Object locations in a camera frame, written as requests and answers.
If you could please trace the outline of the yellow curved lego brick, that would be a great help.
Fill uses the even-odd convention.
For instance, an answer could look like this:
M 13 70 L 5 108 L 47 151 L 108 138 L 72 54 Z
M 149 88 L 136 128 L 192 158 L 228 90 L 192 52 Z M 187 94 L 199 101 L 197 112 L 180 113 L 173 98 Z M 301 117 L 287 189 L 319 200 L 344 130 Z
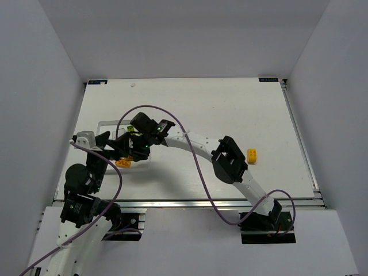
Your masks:
M 256 149 L 254 148 L 249 148 L 247 150 L 247 161 L 250 164 L 255 164 L 257 162 L 257 158 L 258 158 L 258 154 Z

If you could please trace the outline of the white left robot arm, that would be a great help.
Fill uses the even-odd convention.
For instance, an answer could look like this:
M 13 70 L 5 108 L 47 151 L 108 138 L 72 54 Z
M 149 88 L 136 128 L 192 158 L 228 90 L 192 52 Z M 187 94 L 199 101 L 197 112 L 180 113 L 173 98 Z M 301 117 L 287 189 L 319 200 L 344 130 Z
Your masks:
M 65 173 L 64 206 L 60 215 L 57 250 L 52 253 L 46 275 L 85 275 L 101 242 L 130 231 L 114 199 L 95 196 L 108 166 L 126 156 L 110 139 L 110 132 L 78 132 L 71 145 L 87 154 L 84 164 L 71 165 Z

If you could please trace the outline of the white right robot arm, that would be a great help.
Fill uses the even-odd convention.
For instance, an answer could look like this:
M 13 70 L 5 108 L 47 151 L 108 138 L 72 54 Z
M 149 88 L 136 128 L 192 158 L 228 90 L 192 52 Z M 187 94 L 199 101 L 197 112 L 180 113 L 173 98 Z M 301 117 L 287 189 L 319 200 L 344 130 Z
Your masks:
M 196 133 L 188 133 L 179 123 L 168 120 L 156 122 L 143 112 L 138 113 L 130 124 L 139 132 L 133 140 L 135 149 L 146 150 L 152 145 L 179 148 L 208 160 L 215 176 L 223 183 L 238 189 L 255 208 L 249 214 L 252 222 L 261 231 L 275 230 L 282 206 L 251 175 L 242 153 L 233 138 L 211 139 Z

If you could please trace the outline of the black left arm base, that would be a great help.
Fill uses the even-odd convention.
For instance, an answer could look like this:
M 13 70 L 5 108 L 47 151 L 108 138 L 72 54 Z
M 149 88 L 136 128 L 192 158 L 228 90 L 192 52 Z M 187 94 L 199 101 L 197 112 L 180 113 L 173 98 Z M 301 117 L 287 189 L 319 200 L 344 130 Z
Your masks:
M 112 228 L 104 236 L 104 240 L 114 242 L 138 242 L 144 231 L 145 213 L 122 212 Z

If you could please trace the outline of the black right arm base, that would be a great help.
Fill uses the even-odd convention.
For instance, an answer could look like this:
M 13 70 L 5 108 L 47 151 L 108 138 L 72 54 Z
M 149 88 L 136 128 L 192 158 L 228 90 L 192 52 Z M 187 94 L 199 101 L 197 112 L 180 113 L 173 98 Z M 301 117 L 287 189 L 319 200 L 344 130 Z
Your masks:
M 281 212 L 278 222 L 273 226 L 261 215 L 252 213 L 238 225 L 242 244 L 295 244 L 296 237 L 290 212 Z

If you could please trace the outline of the yellow long lego brick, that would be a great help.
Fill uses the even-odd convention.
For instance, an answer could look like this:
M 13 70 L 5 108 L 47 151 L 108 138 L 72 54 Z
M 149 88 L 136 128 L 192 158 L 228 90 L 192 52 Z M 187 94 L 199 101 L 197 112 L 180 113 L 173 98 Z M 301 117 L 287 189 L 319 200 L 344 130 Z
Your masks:
M 127 159 L 119 159 L 115 161 L 115 165 L 119 168 L 130 168 L 131 167 L 131 161 Z

